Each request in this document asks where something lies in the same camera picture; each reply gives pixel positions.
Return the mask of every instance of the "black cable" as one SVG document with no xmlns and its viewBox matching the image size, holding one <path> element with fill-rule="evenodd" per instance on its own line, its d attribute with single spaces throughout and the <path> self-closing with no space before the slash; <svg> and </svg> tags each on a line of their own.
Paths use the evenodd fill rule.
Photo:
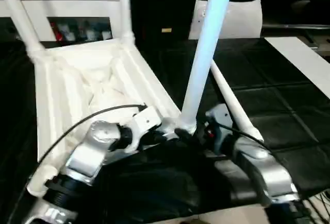
<svg viewBox="0 0 330 224">
<path fill-rule="evenodd" d="M 306 208 L 304 202 L 302 200 L 300 200 L 300 203 Z M 317 224 L 316 221 L 314 220 L 314 218 L 312 217 L 311 213 L 309 213 L 308 215 L 308 218 L 310 219 L 310 221 L 313 223 L 313 224 Z"/>
<path fill-rule="evenodd" d="M 326 210 L 326 212 L 327 212 L 327 214 L 328 214 L 328 216 L 329 216 L 329 219 L 330 219 L 330 213 L 329 213 L 329 210 L 328 210 L 327 205 L 326 205 L 325 202 L 324 202 L 324 199 L 323 199 L 322 194 L 320 194 L 320 197 L 321 197 L 321 200 L 322 200 L 323 206 L 324 206 L 324 208 L 325 208 L 325 210 Z"/>
<path fill-rule="evenodd" d="M 240 135 L 243 135 L 243 136 L 246 136 L 247 138 L 250 138 L 251 140 L 255 141 L 257 144 L 259 144 L 262 148 L 266 149 L 269 151 L 269 153 L 274 157 L 274 159 L 283 167 L 285 167 L 282 162 L 280 161 L 280 159 L 278 158 L 278 156 L 274 153 L 274 151 L 268 147 L 263 141 L 255 138 L 254 136 L 250 135 L 250 134 L 247 134 L 246 132 L 244 131 L 241 131 L 241 130 L 238 130 L 238 129 L 235 129 L 235 128 L 232 128 L 232 127 L 229 127 L 229 126 L 226 126 L 226 125 L 223 125 L 223 124 L 219 124 L 218 122 L 216 122 L 218 126 L 226 129 L 226 130 L 230 130 L 232 132 L 235 132 L 237 134 L 240 134 Z"/>
<path fill-rule="evenodd" d="M 322 200 L 321 200 L 321 198 L 320 197 L 318 197 L 317 195 L 316 196 L 314 196 L 316 199 L 318 199 L 320 202 L 322 202 Z"/>
<path fill-rule="evenodd" d="M 322 194 L 323 198 L 325 199 L 324 201 L 325 201 L 326 205 L 330 206 L 330 203 L 329 203 L 330 199 L 326 195 L 327 194 L 326 191 L 323 191 L 320 194 Z"/>
<path fill-rule="evenodd" d="M 110 108 L 106 108 L 97 112 L 94 112 L 90 115 L 88 115 L 87 117 L 81 119 L 80 121 L 76 122 L 73 126 L 71 126 L 66 132 L 64 132 L 53 144 L 52 146 L 49 147 L 49 149 L 46 151 L 46 153 L 41 157 L 41 159 L 39 160 L 39 162 L 36 163 L 36 166 L 34 167 L 32 173 L 30 174 L 27 182 L 24 185 L 24 188 L 21 190 L 20 196 L 14 206 L 13 211 L 11 212 L 11 215 L 8 218 L 7 223 L 11 223 L 11 220 L 19 206 L 20 201 L 22 200 L 22 197 L 24 195 L 24 192 L 26 190 L 27 185 L 30 182 L 30 179 L 32 178 L 32 176 L 36 173 L 36 171 L 38 170 L 39 166 L 42 164 L 42 162 L 45 160 L 45 158 L 49 155 L 49 153 L 55 148 L 55 146 L 57 144 L 59 144 L 63 138 L 65 138 L 72 130 L 74 130 L 75 128 L 77 128 L 79 125 L 81 125 L 82 123 L 84 123 L 85 121 L 91 119 L 92 117 L 95 117 L 99 114 L 105 113 L 105 112 L 109 112 L 109 111 L 113 111 L 113 110 L 117 110 L 117 109 L 123 109 L 123 108 L 133 108 L 133 107 L 137 107 L 139 108 L 139 110 L 143 110 L 146 106 L 144 105 L 122 105 L 122 106 L 116 106 L 116 107 L 110 107 Z"/>
<path fill-rule="evenodd" d="M 317 207 L 315 207 L 314 203 L 310 199 L 307 199 L 307 201 L 311 205 L 311 207 L 314 209 L 314 211 L 316 212 L 316 214 L 319 216 L 319 218 L 321 219 L 321 221 L 324 224 L 328 224 L 328 221 L 321 215 L 320 211 L 318 210 Z"/>
</svg>

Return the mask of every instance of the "silver metal bracket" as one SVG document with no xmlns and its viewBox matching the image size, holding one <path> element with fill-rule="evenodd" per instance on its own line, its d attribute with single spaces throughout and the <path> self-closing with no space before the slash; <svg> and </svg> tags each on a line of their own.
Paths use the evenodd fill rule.
<svg viewBox="0 0 330 224">
<path fill-rule="evenodd" d="M 217 105 L 213 107 L 211 110 L 207 111 L 205 114 L 207 117 L 214 118 L 215 121 L 219 124 L 223 124 L 229 127 L 233 125 L 233 121 L 230 117 L 226 104 Z M 220 154 L 220 148 L 224 139 L 228 134 L 231 134 L 232 132 L 222 127 L 216 127 L 215 132 L 217 133 L 217 136 L 216 136 L 216 141 L 214 143 L 213 152 L 215 154 Z"/>
<path fill-rule="evenodd" d="M 60 172 L 92 185 L 109 147 L 119 139 L 120 131 L 117 124 L 105 121 L 92 123 L 83 141 L 73 150 Z"/>
<path fill-rule="evenodd" d="M 299 200 L 288 171 L 255 141 L 238 138 L 233 160 L 251 179 L 262 206 Z"/>
<path fill-rule="evenodd" d="M 132 131 L 132 143 L 125 148 L 125 153 L 132 153 L 138 149 L 140 139 L 153 127 L 159 126 L 161 119 L 154 107 L 148 107 L 136 114 L 125 127 Z"/>
</svg>

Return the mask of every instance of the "floor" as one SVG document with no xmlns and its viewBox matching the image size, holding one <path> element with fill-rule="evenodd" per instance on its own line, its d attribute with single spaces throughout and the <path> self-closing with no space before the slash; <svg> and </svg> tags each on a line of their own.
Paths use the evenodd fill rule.
<svg viewBox="0 0 330 224">
<path fill-rule="evenodd" d="M 325 205 L 330 209 L 330 201 L 326 198 L 324 199 Z M 316 195 L 311 198 L 312 203 L 317 207 L 322 216 L 329 222 L 330 216 L 328 216 L 327 211 L 321 201 L 320 195 Z M 317 224 L 322 224 L 323 222 L 317 216 L 316 212 L 312 210 L 311 205 L 305 201 L 305 205 L 311 210 L 311 215 Z M 263 208 L 258 205 L 242 206 L 226 210 L 218 210 L 202 215 L 193 215 L 186 218 L 177 218 L 171 220 L 164 220 L 155 222 L 153 224 L 180 224 L 183 221 L 190 221 L 193 219 L 199 219 L 210 224 L 267 224 L 269 223 L 268 218 L 263 211 Z"/>
<path fill-rule="evenodd" d="M 218 210 L 187 218 L 177 218 L 155 222 L 154 224 L 180 224 L 182 221 L 199 219 L 210 224 L 266 224 L 269 223 L 260 205 L 250 205 L 226 210 Z"/>
</svg>

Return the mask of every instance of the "robotic arm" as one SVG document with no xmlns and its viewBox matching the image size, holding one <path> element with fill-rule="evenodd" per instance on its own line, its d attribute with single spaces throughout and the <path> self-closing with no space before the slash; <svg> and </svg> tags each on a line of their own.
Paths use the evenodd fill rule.
<svg viewBox="0 0 330 224">
<path fill-rule="evenodd" d="M 105 121 L 92 123 L 59 174 L 45 183 L 46 194 L 37 200 L 24 224 L 73 223 L 102 166 L 112 161 L 111 152 L 124 149 L 126 156 L 136 153 L 142 136 L 160 124 L 153 107 L 136 114 L 125 126 Z"/>
<path fill-rule="evenodd" d="M 290 174 L 265 145 L 241 134 L 233 138 L 237 134 L 219 126 L 233 124 L 226 104 L 215 106 L 206 116 L 204 137 L 211 150 L 226 154 L 247 174 L 262 206 L 299 200 Z"/>
</svg>

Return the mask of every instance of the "white fabric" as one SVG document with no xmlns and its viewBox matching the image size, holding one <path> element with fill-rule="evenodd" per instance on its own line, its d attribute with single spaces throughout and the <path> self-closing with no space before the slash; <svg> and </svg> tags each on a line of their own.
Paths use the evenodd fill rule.
<svg viewBox="0 0 330 224">
<path fill-rule="evenodd" d="M 205 16 L 207 1 L 196 0 L 190 26 L 189 39 L 199 38 Z M 262 27 L 261 1 L 229 2 L 220 32 L 220 39 L 259 38 Z"/>
</svg>

